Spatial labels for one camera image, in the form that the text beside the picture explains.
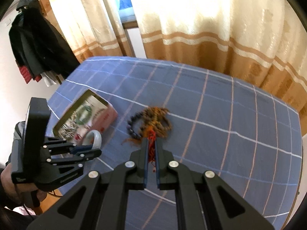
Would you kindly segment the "person's left hand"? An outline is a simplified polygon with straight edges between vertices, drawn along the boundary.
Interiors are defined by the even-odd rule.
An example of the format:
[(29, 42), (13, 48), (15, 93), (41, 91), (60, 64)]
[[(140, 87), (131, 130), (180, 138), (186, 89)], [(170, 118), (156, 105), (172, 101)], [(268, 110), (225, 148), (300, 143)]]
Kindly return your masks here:
[(46, 199), (47, 192), (39, 190), (34, 183), (13, 183), (11, 163), (1, 169), (1, 207), (18, 207), (24, 204), (24, 194), (33, 191), (37, 191), (36, 197), (40, 202)]

